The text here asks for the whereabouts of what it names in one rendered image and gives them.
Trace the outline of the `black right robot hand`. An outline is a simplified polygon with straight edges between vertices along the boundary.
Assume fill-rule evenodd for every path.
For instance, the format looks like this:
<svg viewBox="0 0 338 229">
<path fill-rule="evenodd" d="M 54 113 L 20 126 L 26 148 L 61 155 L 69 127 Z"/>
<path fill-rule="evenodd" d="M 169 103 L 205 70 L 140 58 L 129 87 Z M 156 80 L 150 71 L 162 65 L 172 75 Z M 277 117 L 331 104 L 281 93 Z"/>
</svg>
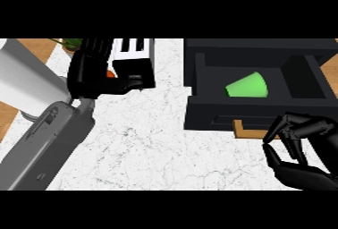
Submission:
<svg viewBox="0 0 338 229">
<path fill-rule="evenodd" d="M 289 163 L 269 146 L 278 136 L 287 150 Z M 327 173 L 306 163 L 300 139 L 306 139 Z M 338 122 L 324 116 L 286 112 L 277 116 L 262 138 L 268 167 L 281 184 L 302 191 L 338 191 Z"/>
</svg>

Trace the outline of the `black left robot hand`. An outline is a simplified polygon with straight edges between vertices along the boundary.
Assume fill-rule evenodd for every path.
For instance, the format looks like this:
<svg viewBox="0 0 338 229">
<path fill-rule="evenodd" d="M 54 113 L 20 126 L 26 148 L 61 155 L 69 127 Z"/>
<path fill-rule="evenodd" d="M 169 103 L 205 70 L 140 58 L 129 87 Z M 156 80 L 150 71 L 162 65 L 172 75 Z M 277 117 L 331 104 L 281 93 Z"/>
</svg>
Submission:
<svg viewBox="0 0 338 229">
<path fill-rule="evenodd" d="M 132 89 L 156 86 L 154 61 L 148 59 L 117 60 L 107 69 L 113 38 L 85 38 L 73 53 L 67 72 L 70 97 L 97 99 L 100 95 L 123 95 Z M 106 70 L 116 78 L 106 77 Z"/>
</svg>

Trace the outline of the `dark grey open drawer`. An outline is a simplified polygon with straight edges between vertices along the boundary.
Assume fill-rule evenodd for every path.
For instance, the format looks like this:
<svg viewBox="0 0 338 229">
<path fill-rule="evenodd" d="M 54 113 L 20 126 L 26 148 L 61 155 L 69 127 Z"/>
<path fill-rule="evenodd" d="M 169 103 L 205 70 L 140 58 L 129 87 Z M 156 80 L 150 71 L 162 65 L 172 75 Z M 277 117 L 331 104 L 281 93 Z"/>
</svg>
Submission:
<svg viewBox="0 0 338 229">
<path fill-rule="evenodd" d="M 258 72 L 268 95 L 233 98 L 225 86 Z M 182 128 L 228 131 L 238 120 L 249 130 L 265 130 L 284 113 L 326 116 L 338 121 L 338 98 L 311 55 L 290 55 L 274 67 L 209 66 L 206 55 L 194 55 L 193 94 L 187 97 Z"/>
</svg>

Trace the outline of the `green cup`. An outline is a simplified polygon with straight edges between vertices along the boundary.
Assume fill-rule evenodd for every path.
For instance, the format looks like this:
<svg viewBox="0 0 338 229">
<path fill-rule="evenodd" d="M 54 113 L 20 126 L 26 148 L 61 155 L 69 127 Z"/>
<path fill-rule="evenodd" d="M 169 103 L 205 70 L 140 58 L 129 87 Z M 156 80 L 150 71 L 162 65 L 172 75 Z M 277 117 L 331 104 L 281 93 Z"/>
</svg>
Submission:
<svg viewBox="0 0 338 229">
<path fill-rule="evenodd" d="M 268 87 L 261 74 L 252 72 L 224 87 L 224 92 L 231 98 L 265 98 Z"/>
</svg>

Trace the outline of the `green potted plant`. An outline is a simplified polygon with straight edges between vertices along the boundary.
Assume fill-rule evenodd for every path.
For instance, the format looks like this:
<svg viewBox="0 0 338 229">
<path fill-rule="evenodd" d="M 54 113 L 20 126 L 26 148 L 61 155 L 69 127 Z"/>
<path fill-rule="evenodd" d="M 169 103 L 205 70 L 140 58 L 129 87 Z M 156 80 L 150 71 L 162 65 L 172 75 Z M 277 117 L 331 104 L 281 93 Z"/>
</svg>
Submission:
<svg viewBox="0 0 338 229">
<path fill-rule="evenodd" d="M 81 48 L 79 38 L 61 38 L 61 39 L 51 38 L 51 41 L 54 41 L 61 46 L 64 52 L 69 54 L 73 54 L 75 51 Z"/>
</svg>

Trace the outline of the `white and black appliance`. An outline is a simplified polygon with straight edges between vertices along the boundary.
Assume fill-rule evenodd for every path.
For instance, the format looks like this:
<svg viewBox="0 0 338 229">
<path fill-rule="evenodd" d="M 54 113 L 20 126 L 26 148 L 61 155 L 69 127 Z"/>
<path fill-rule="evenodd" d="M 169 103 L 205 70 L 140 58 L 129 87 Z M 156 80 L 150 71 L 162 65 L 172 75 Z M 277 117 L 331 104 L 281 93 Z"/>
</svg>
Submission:
<svg viewBox="0 0 338 229">
<path fill-rule="evenodd" d="M 154 61 L 154 40 L 151 38 L 115 38 L 107 59 L 107 69 L 117 60 L 148 59 Z"/>
</svg>

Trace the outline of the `dark grey cabinet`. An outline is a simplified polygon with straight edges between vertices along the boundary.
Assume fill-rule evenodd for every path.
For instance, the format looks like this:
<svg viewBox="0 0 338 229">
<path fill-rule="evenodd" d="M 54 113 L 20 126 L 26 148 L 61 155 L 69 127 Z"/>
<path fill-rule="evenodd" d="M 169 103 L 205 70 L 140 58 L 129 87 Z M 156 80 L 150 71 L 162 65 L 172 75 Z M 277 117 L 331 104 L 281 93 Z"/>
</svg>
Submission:
<svg viewBox="0 0 338 229">
<path fill-rule="evenodd" d="M 207 66 L 280 67 L 293 55 L 311 55 L 324 64 L 338 54 L 333 38 L 187 38 L 182 41 L 184 68 L 205 55 Z"/>
</svg>

